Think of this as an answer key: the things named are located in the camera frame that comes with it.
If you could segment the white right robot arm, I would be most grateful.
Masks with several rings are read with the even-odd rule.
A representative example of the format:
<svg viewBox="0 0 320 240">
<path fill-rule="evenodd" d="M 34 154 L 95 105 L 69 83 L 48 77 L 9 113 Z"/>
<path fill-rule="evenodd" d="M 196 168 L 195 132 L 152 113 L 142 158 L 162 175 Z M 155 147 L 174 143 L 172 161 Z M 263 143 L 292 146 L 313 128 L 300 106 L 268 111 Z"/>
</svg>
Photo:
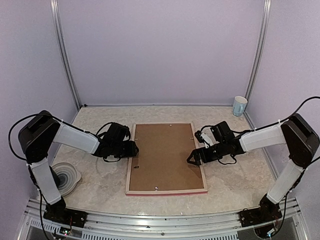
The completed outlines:
<svg viewBox="0 0 320 240">
<path fill-rule="evenodd" d="M 226 121 L 210 125 L 209 128 L 215 142 L 203 130 L 198 130 L 194 136 L 204 146 L 190 153 L 186 160 L 189 164 L 200 166 L 220 161 L 225 156 L 235 158 L 237 155 L 272 146 L 286 150 L 285 165 L 265 196 L 268 202 L 255 212 L 260 222 L 268 221 L 275 214 L 274 205 L 299 182 L 304 171 L 312 164 L 320 146 L 318 134 L 299 113 L 255 130 L 234 132 Z"/>
</svg>

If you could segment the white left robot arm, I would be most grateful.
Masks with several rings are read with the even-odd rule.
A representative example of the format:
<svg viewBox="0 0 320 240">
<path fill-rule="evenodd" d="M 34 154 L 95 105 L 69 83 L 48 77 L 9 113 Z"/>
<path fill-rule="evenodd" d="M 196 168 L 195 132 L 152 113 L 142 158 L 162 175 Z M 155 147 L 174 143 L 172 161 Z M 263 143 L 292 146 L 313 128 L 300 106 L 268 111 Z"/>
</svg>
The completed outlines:
<svg viewBox="0 0 320 240">
<path fill-rule="evenodd" d="M 49 162 L 53 145 L 68 146 L 105 162 L 135 157 L 139 153 L 136 142 L 131 139 L 130 128 L 117 122 L 107 123 L 105 132 L 95 134 L 71 125 L 47 110 L 29 115 L 26 120 L 28 123 L 18 132 L 18 141 L 39 192 L 52 205 L 50 214 L 61 223 L 70 218 L 70 211 L 59 203 L 63 197 Z"/>
</svg>

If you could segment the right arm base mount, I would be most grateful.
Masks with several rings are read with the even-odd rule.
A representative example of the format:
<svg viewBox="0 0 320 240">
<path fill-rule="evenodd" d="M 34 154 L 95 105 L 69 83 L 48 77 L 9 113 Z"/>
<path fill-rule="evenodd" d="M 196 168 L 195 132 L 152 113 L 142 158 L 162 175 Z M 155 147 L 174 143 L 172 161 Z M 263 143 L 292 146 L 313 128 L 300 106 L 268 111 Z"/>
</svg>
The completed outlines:
<svg viewBox="0 0 320 240">
<path fill-rule="evenodd" d="M 279 220 L 285 216 L 280 209 L 279 201 L 273 203 L 267 194 L 262 197 L 258 207 L 245 208 L 238 214 L 243 228 Z"/>
</svg>

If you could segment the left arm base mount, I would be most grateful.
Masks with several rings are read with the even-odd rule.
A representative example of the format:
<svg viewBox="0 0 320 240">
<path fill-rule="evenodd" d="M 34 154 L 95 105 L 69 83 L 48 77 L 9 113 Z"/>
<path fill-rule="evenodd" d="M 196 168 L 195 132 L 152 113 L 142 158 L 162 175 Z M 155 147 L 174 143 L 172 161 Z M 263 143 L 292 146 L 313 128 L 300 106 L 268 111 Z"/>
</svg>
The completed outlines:
<svg viewBox="0 0 320 240">
<path fill-rule="evenodd" d="M 47 203 L 43 214 L 46 220 L 78 228 L 84 228 L 87 216 L 85 211 L 67 208 L 63 197 L 56 203 Z"/>
</svg>

